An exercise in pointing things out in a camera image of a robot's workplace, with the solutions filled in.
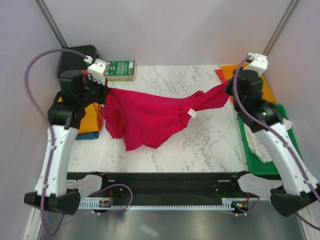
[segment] blue folded cloth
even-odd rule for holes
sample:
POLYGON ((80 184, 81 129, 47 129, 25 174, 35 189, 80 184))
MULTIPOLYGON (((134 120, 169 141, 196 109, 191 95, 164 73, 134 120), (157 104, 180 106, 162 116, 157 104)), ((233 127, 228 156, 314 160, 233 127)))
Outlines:
POLYGON ((81 133, 81 134, 78 134, 78 135, 75 137, 75 140, 92 140, 92 139, 97 139, 97 138, 99 138, 99 135, 100 135, 100 132, 98 132, 98 131, 81 133))

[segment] green book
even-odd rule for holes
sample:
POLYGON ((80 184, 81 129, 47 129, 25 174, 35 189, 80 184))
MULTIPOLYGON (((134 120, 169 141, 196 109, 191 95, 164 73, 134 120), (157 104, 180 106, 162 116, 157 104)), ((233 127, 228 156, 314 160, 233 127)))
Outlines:
POLYGON ((109 69, 105 75, 110 82, 133 81, 136 78, 135 61, 108 61, 109 69))

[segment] gray floor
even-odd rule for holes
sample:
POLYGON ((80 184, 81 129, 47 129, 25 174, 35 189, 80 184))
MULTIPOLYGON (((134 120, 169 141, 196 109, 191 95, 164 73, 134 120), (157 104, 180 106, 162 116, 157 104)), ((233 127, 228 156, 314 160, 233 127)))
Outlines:
MULTIPOLYGON (((75 216, 85 213, 79 211, 75 216)), ((68 216, 65 222, 74 218, 68 216)), ((58 215, 48 220, 55 223, 58 215)), ((47 240, 40 233, 38 240, 47 240)), ((260 202, 248 216, 218 211, 129 210, 113 216, 89 214, 63 226, 53 240, 305 240, 295 216, 282 217, 260 202)))

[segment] red cloth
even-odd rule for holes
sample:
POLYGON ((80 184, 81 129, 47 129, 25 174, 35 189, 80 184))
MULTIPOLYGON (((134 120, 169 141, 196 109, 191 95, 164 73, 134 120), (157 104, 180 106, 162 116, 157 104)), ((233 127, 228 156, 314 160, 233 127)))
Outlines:
POLYGON ((206 93, 197 91, 186 98, 110 88, 103 108, 105 128, 114 139, 124 138, 127 151, 141 145, 156 149, 187 127, 190 109, 222 108, 229 97, 225 93, 227 84, 224 82, 206 93))

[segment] white cloth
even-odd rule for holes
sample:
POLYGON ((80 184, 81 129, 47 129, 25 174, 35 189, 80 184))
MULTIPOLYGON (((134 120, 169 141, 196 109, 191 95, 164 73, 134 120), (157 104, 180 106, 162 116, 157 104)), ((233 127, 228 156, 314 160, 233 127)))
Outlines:
MULTIPOLYGON (((291 129, 292 127, 291 121, 283 118, 283 122, 285 125, 285 129, 287 131, 291 129)), ((246 139, 248 141, 250 152, 256 155, 259 158, 259 160, 263 163, 271 162, 272 159, 267 149, 262 144, 262 142, 256 137, 256 135, 252 133, 251 129, 247 125, 244 125, 244 131, 245 131, 246 139)))

